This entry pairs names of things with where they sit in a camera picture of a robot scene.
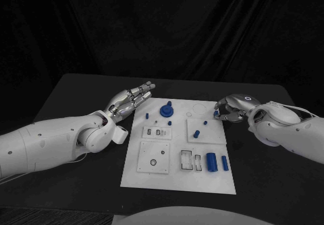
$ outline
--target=blue object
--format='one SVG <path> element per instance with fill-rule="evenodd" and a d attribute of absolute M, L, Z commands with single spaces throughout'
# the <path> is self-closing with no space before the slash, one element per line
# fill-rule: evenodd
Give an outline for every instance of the blue object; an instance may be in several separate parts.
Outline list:
<path fill-rule="evenodd" d="M 195 138 L 198 138 L 199 134 L 201 134 L 201 131 L 198 130 L 198 131 L 195 132 Z"/>
<path fill-rule="evenodd" d="M 161 114 L 163 117 L 171 117 L 174 115 L 174 107 L 172 107 L 172 102 L 168 102 L 168 105 L 165 105 L 161 108 Z"/>
<path fill-rule="evenodd" d="M 218 171 L 217 154 L 208 153 L 207 156 L 208 156 L 208 170 L 210 172 L 217 172 Z"/>
<path fill-rule="evenodd" d="M 227 160 L 227 156 L 222 156 L 222 161 L 224 161 L 225 171 L 228 171 L 228 160 Z"/>

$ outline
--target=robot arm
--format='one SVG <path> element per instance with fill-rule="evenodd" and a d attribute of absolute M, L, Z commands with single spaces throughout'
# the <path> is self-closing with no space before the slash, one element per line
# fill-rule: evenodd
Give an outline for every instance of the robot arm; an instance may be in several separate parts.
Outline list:
<path fill-rule="evenodd" d="M 276 102 L 261 104 L 260 101 L 243 94 L 225 97 L 215 109 L 225 105 L 230 115 L 215 115 L 217 120 L 241 122 L 248 117 L 248 130 L 260 141 L 273 146 L 283 146 L 293 153 L 324 164 L 324 118 L 312 114 L 302 119 L 296 112 Z"/>
<path fill-rule="evenodd" d="M 51 169 L 110 142 L 123 144 L 129 131 L 117 123 L 152 97 L 152 82 L 123 91 L 106 111 L 87 116 L 40 121 L 0 136 L 0 178 Z"/>

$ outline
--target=dark table surface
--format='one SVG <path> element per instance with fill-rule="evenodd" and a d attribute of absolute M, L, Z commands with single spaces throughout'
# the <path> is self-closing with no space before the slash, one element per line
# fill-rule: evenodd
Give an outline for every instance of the dark table surface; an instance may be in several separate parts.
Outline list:
<path fill-rule="evenodd" d="M 84 116 L 149 79 L 67 74 L 35 121 Z M 279 85 L 152 79 L 156 98 L 218 101 L 233 93 L 293 105 Z M 135 114 L 120 122 L 132 131 Z M 86 160 L 34 172 L 0 185 L 0 206 L 132 215 L 168 206 L 228 210 L 274 224 L 324 224 L 324 165 L 263 144 L 248 123 L 224 123 L 237 195 L 120 187 L 130 136 Z"/>

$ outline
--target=rectangular slot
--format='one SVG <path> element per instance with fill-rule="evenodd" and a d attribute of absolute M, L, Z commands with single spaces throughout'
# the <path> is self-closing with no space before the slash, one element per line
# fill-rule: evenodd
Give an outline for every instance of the rectangular slot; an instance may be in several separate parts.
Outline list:
<path fill-rule="evenodd" d="M 182 169 L 186 171 L 194 170 L 192 151 L 182 150 Z"/>
<path fill-rule="evenodd" d="M 201 155 L 195 155 L 195 165 L 197 165 L 197 171 L 204 171 Z"/>
<path fill-rule="evenodd" d="M 142 137 L 172 140 L 174 139 L 174 129 L 171 127 L 145 127 Z"/>

